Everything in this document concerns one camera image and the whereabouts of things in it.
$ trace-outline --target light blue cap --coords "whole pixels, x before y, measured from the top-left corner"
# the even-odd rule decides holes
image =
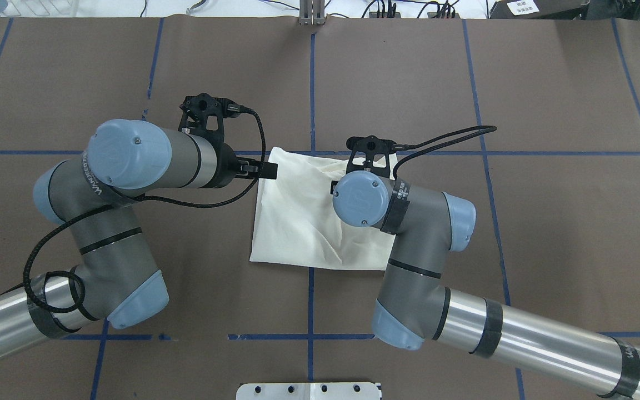
[[[38,212],[42,213],[47,220],[55,223],[56,225],[62,225],[64,220],[58,218],[53,207],[51,207],[51,198],[48,197],[48,186],[51,184],[51,176],[53,175],[53,172],[55,172],[56,168],[64,162],[65,161],[61,161],[56,164],[55,167],[46,171],[45,174],[38,177],[36,183],[33,185],[33,203],[36,205]]]
[[[375,301],[372,332],[382,342],[406,350],[419,350],[424,339],[404,326],[398,319]]]
[[[384,182],[369,171],[353,171],[340,179],[332,193],[335,213],[348,225],[372,226],[384,218],[389,193]]]
[[[157,270],[130,293],[130,296],[107,316],[107,320],[115,329],[131,327],[162,311],[168,302],[169,294],[162,278],[162,271]]]
[[[473,229],[476,227],[476,208],[465,198],[443,193],[451,217],[451,248],[449,250],[463,251],[471,241]]]
[[[120,189],[142,189],[157,182],[172,161],[167,134],[146,121],[112,119],[88,142],[88,164],[97,179]]]

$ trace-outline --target white metal bracket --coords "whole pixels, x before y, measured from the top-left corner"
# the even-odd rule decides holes
[[[381,389],[372,382],[243,384],[236,400],[382,400]]]
[[[325,0],[300,0],[300,25],[325,25]]]

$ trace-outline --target white mounting plate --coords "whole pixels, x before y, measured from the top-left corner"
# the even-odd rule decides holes
[[[381,400],[381,388],[372,382],[243,384],[236,400]]]

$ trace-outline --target white sticker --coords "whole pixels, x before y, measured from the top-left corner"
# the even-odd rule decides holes
[[[520,0],[519,2],[508,3],[508,8],[513,15],[525,15],[538,13],[540,9],[533,0]]]

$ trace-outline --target folded fabric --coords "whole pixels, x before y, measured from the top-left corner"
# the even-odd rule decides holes
[[[394,236],[349,226],[333,210],[330,185],[345,175],[346,160],[274,147],[269,161],[278,164],[278,177],[258,184],[251,261],[335,270],[386,268]],[[389,166],[396,161],[392,154]]]

